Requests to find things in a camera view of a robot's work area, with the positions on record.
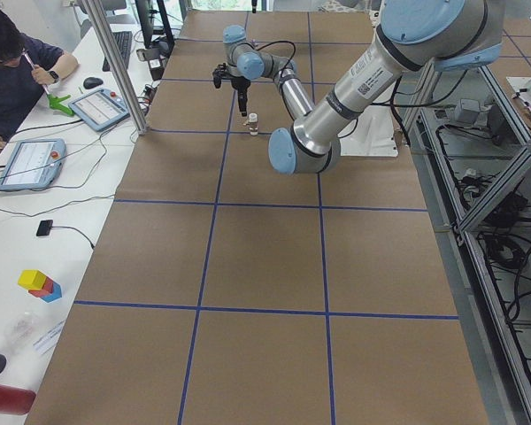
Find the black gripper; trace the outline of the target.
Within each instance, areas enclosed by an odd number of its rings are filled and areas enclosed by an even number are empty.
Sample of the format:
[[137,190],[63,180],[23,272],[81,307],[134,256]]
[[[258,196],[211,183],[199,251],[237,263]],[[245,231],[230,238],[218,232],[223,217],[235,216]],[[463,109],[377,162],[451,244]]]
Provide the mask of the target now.
[[239,112],[243,117],[248,116],[248,89],[250,80],[243,76],[234,76],[231,78],[231,85],[237,93],[237,102]]

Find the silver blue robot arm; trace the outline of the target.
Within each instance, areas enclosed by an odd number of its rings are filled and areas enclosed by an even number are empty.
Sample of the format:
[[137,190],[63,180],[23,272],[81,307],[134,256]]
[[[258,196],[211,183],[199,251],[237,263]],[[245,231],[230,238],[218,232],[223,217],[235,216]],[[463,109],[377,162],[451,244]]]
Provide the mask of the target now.
[[319,174],[341,151],[338,135],[404,73],[434,62],[439,72],[485,66],[502,48],[503,1],[387,1],[367,50],[314,104],[290,58],[257,50],[238,25],[226,27],[226,61],[213,83],[229,80],[245,114],[250,83],[273,80],[293,123],[273,131],[268,155],[281,174]]

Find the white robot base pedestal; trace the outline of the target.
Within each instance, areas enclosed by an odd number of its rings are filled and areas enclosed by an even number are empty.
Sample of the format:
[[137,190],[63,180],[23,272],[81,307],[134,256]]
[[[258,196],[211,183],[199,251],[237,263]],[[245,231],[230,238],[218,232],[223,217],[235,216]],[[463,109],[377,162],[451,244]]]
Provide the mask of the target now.
[[388,107],[368,106],[338,137],[342,156],[395,158],[398,155]]

